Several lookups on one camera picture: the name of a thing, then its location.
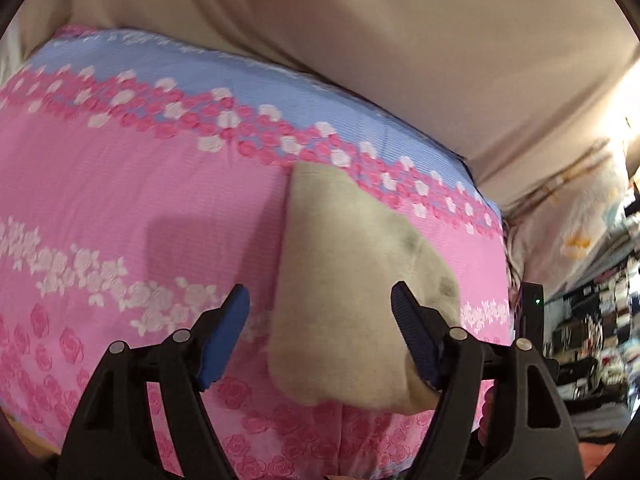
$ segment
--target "folded garment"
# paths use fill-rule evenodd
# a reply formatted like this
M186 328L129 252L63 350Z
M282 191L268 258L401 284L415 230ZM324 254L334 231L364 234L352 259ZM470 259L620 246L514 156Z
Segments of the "folded garment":
M407 218L340 169L297 163L269 346L276 386L306 405L434 409L438 394L418 377L391 313L399 280L459 325L455 276Z

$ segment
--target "bed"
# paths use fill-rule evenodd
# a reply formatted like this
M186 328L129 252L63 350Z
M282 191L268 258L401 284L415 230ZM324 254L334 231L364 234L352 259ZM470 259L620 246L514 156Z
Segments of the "bed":
M499 211L459 158L316 78L139 30L66 27L0 91L0 404L60 447L110 342L155 344L222 303L252 309L204 395L239 477L385 478L432 412L296 405L265 347L298 160L342 168L406 216L460 284L463 326L509 343ZM179 466L157 385L164 466Z

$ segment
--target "pink bedsheet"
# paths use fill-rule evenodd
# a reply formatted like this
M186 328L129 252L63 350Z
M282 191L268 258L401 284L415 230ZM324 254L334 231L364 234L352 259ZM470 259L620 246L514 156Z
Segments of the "pink bedsheet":
M131 73L106 83L87 74L28 68L0 94L3 409L60 446L110 342L159 342L243 283L252 297L250 318L225 377L203 396L239 477L380 478L406 468L432 413L299 406L273 386L266 365L290 165L305 153L320 160L328 150L327 163L351 171L347 160L364 165L372 157L318 127L275 134L278 143L289 134L291 142L312 148L260 152L250 142L258 136L250 127L274 121L275 106L257 113L231 94L192 97L199 114L215 114L224 126L203 131L196 113L186 114L192 103L179 88L152 93ZM165 116L169 110L180 125L128 116L126 106L147 90L145 105ZM177 99L168 99L170 92ZM374 176L395 171L398 182L415 179L406 159L370 166ZM359 172L351 175L360 181ZM436 176L422 176L442 186ZM453 268L464 326L482 339L507 343L511 317L499 221L473 190L443 190L451 203L482 210L494 220L493 230L481 233L438 218L401 186L385 200ZM151 384L149 392L162 459L178 472L158 386Z

